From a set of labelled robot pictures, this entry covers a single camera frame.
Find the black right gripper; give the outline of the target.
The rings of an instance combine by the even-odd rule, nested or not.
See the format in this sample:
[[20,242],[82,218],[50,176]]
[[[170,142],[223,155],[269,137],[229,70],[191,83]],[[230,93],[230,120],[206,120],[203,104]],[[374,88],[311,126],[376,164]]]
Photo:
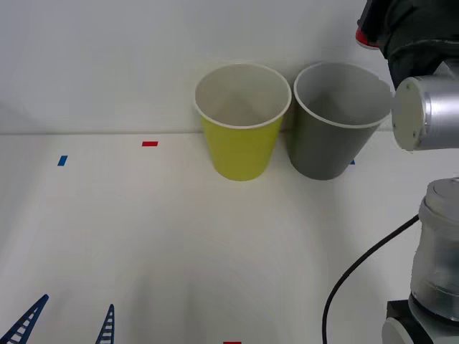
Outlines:
[[390,0],[368,0],[357,25],[357,41],[361,44],[376,44],[384,27]]

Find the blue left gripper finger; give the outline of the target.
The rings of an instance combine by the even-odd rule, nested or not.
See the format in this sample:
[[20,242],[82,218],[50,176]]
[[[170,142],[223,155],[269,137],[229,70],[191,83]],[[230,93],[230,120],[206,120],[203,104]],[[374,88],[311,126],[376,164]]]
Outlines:
[[1,337],[1,344],[26,344],[34,326],[49,299],[44,294]]
[[95,344],[114,344],[115,308],[110,304]]

